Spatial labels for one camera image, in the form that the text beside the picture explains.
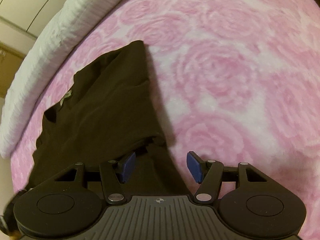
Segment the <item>white bedding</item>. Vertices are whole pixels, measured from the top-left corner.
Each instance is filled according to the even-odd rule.
[[[24,59],[8,90],[0,124],[0,154],[9,157],[33,108],[73,48],[120,0],[67,0]]]

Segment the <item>blue gripper pad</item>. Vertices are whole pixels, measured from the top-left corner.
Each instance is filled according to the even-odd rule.
[[[197,183],[202,183],[204,179],[204,175],[201,168],[201,163],[197,160],[196,156],[194,156],[194,152],[187,153],[187,167],[192,174],[192,177],[195,179]]]
[[[119,173],[121,183],[128,182],[136,164],[136,153],[133,152],[122,164],[122,170]]]

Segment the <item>pink floral bedsheet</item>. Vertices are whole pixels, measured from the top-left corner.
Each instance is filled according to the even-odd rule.
[[[320,239],[320,9],[313,0],[125,0],[79,45],[39,99],[12,156],[15,191],[33,165],[44,111],[101,54],[148,45],[152,100],[180,173],[186,153],[246,161],[297,194],[300,232]]]

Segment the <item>pink blanket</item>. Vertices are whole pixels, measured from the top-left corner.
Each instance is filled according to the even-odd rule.
[[[12,156],[24,187],[44,111],[92,60],[148,45],[152,100],[172,158],[249,162],[307,206],[300,232],[320,239],[320,9],[313,0],[125,0],[79,45],[39,99]]]

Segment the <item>black garment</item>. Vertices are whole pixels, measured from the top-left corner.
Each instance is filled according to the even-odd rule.
[[[77,72],[63,102],[44,113],[27,189],[69,165],[119,159],[139,147],[124,184],[132,195],[187,195],[166,147],[149,96],[142,41],[106,53]]]

